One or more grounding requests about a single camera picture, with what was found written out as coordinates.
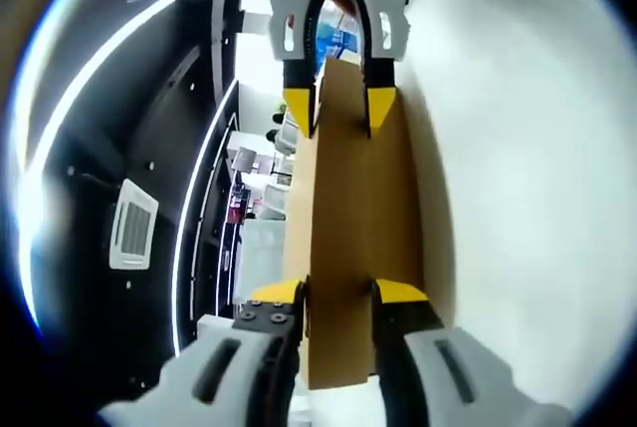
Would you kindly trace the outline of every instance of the screw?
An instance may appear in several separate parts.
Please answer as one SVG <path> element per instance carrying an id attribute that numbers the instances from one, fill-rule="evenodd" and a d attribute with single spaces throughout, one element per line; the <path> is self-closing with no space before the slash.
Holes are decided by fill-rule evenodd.
<path id="1" fill-rule="evenodd" d="M 288 317 L 286 315 L 271 315 L 270 320 L 274 324 L 283 324 L 286 320 L 288 320 Z"/>

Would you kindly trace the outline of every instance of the ceiling vent grille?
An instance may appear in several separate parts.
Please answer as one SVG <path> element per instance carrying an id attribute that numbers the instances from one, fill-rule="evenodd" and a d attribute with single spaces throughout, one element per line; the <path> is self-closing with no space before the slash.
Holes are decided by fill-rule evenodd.
<path id="1" fill-rule="evenodd" d="M 108 263 L 114 270 L 147 270 L 159 203 L 126 179 L 110 232 Z"/>

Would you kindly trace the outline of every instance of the cardboard box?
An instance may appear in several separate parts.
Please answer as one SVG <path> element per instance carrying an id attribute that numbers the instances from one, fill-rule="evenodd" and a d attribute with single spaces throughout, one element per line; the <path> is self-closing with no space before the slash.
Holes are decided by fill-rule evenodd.
<path id="1" fill-rule="evenodd" d="M 310 389 L 366 382 L 374 371 L 371 279 L 423 287 L 418 189 L 400 101 L 368 139 L 360 68 L 327 60 L 318 120 L 315 137 L 298 142 L 284 253 L 286 278 L 311 275 L 302 346 Z"/>

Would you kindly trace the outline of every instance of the brown cardboard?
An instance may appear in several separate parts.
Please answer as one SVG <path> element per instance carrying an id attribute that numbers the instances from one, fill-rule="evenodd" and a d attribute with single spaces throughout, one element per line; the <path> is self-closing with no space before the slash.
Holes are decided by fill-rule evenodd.
<path id="1" fill-rule="evenodd" d="M 418 190 L 397 101 L 373 139 L 364 127 L 360 69 L 328 60 L 319 127 L 300 139 L 288 201 L 285 273 L 311 274 L 310 339 L 302 367 L 311 389 L 365 382 L 373 372 L 369 282 L 422 288 Z"/>

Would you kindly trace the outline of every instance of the air vent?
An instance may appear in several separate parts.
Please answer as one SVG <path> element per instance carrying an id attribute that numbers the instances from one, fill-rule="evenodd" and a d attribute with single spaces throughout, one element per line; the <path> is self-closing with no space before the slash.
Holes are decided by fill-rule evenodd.
<path id="1" fill-rule="evenodd" d="M 159 203 L 130 180 L 119 190 L 108 263 L 114 270 L 147 270 Z"/>

